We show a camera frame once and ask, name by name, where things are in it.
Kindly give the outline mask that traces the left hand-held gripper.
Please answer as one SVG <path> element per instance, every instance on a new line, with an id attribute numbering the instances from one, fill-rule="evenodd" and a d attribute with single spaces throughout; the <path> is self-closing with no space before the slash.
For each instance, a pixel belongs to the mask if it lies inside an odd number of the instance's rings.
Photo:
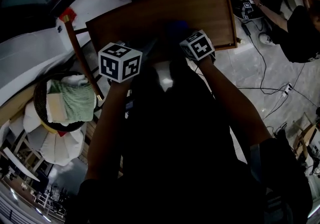
<path id="1" fill-rule="evenodd" d="M 140 73 L 150 47 L 150 42 L 140 47 L 110 42 L 98 52 L 99 74 L 118 83 L 133 78 Z"/>

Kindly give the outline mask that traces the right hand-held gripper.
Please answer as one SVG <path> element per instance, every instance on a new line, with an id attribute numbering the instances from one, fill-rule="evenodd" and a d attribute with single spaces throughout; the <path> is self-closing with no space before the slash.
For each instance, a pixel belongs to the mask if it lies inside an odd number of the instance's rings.
<path id="1" fill-rule="evenodd" d="M 186 57 L 193 61 L 200 61 L 208 55 L 214 57 L 215 48 L 203 30 L 198 30 L 179 43 Z"/>

